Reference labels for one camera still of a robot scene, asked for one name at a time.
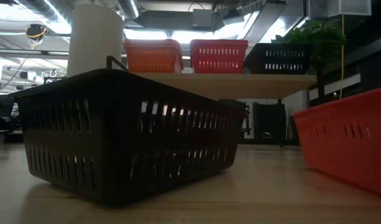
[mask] orange basket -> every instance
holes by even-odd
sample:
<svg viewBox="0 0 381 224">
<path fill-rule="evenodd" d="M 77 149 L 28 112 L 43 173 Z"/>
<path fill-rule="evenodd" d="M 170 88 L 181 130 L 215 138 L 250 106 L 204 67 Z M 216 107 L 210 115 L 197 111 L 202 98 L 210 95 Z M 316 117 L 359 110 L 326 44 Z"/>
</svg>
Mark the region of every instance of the orange basket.
<svg viewBox="0 0 381 224">
<path fill-rule="evenodd" d="M 190 65 L 195 73 L 241 73 L 247 40 L 192 40 Z"/>
<path fill-rule="evenodd" d="M 381 88 L 294 118 L 310 167 L 381 194 Z"/>
<path fill-rule="evenodd" d="M 180 74 L 184 69 L 181 45 L 176 40 L 126 40 L 128 70 Z"/>
</svg>

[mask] green plant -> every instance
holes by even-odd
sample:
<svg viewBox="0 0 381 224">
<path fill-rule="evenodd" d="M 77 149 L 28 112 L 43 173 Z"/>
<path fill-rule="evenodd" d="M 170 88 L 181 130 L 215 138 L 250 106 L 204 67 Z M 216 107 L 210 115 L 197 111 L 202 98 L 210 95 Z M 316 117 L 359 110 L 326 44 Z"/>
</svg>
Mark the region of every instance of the green plant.
<svg viewBox="0 0 381 224">
<path fill-rule="evenodd" d="M 346 37 L 340 27 L 324 25 L 321 21 L 307 21 L 304 29 L 295 28 L 284 37 L 277 35 L 276 40 L 272 40 L 272 43 L 310 45 L 313 66 L 338 60 L 341 56 L 341 45 L 345 42 Z"/>
</svg>

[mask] black basket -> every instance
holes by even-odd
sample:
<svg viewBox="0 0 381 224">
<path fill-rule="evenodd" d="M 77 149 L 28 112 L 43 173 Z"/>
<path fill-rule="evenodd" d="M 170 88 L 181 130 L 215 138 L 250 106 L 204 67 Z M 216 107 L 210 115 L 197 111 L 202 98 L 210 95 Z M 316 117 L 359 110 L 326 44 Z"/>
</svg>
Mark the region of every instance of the black basket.
<svg viewBox="0 0 381 224">
<path fill-rule="evenodd" d="M 233 164 L 244 113 L 121 70 L 12 94 L 30 173 L 116 205 Z"/>
<path fill-rule="evenodd" d="M 256 44 L 245 59 L 254 74 L 305 75 L 311 48 L 297 44 Z"/>
</svg>

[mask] white paper roll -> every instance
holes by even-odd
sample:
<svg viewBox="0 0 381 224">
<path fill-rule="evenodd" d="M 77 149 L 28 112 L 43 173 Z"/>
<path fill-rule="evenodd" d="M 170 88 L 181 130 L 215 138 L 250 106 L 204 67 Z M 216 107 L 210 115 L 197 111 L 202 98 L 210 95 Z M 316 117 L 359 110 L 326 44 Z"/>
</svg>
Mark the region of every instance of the white paper roll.
<svg viewBox="0 0 381 224">
<path fill-rule="evenodd" d="M 112 10 L 82 4 L 73 11 L 67 76 L 106 68 L 106 56 L 120 61 L 123 20 Z"/>
</svg>

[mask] wooden shelf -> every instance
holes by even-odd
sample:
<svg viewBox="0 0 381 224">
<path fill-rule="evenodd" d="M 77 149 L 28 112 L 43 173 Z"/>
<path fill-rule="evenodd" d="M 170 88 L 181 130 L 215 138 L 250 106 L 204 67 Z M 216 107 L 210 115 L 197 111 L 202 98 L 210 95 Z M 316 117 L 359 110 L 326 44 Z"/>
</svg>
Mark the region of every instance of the wooden shelf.
<svg viewBox="0 0 381 224">
<path fill-rule="evenodd" d="M 213 99 L 282 99 L 316 83 L 315 75 L 137 73 Z"/>
</svg>

